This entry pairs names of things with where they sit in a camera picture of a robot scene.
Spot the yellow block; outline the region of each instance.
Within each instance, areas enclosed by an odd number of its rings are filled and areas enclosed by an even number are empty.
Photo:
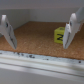
[[[54,31],[54,42],[63,44],[65,27],[59,27]]]

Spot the brown carpet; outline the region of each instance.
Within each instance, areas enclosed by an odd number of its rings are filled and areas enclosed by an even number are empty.
[[[40,54],[72,59],[84,59],[84,25],[68,49],[54,43],[54,30],[66,23],[28,22],[15,30],[17,49],[14,50],[4,37],[0,38],[0,50]]]

